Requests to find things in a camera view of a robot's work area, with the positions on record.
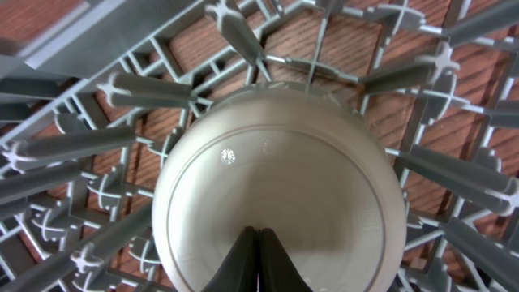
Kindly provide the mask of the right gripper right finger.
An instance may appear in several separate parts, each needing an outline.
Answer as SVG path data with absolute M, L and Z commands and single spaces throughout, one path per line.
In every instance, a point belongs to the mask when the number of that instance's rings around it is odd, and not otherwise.
M 311 292 L 272 229 L 259 232 L 259 291 Z

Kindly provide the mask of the grey bowl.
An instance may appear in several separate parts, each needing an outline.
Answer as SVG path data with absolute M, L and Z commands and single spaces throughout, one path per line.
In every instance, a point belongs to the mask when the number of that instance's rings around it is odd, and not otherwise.
M 217 101 L 169 153 L 152 206 L 157 253 L 180 291 L 202 290 L 248 226 L 272 229 L 314 291 L 385 291 L 405 223 L 397 176 L 362 116 L 292 82 Z

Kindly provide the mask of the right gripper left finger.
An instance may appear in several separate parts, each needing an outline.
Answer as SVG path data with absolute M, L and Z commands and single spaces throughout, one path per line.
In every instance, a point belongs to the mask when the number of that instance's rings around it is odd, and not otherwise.
M 203 292 L 257 291 L 255 229 L 245 227 Z

